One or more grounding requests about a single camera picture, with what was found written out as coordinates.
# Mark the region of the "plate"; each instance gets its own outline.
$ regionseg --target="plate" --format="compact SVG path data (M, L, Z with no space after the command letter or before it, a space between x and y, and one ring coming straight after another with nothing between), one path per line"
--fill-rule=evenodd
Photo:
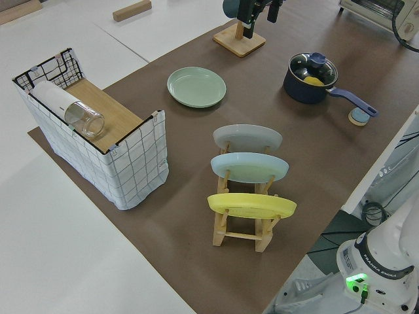
M221 149L230 143L229 152L265 152L266 147L273 152L282 143L282 135L277 131L253 124L222 126L214 131L213 137Z
M220 102L227 90L224 80L202 67L184 67L168 79L169 93L181 104L206 108Z
M286 198L263 194L222 193L208 197L208 205L213 211L228 215L252 219L275 219L290 217L297 204Z
M241 183L267 183L274 175L274 181L285 177L289 165L284 160L257 152L230 152L218 155L211 160L212 170L224 178L230 170L228 179Z

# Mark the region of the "yellow object in pot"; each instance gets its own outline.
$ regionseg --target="yellow object in pot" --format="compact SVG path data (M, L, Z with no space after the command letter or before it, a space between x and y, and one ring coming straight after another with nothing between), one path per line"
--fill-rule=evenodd
M314 86L325 86L322 81L320 81L317 77L305 77L305 83L314 85Z

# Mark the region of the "toaster oven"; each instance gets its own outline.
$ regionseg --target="toaster oven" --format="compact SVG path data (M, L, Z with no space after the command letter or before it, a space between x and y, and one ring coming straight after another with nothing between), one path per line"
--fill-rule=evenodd
M419 0L340 0L339 5L391 32L395 13L395 28L405 41L419 31Z

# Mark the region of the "oven knob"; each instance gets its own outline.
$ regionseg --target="oven knob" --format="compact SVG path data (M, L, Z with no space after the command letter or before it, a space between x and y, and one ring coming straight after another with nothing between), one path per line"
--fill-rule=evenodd
M412 23L406 23L404 28L405 33L410 33L411 31L413 31L414 26Z

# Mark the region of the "dark green floor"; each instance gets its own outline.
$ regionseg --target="dark green floor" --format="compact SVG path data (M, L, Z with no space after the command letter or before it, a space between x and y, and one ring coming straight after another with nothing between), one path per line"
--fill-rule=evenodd
M337 273L339 272L336 263L338 246L347 240L356 239L360 234L370 228L371 226L357 217L349 215L345 211L339 211L324 230L323 235L319 237L310 249L308 256L324 274Z

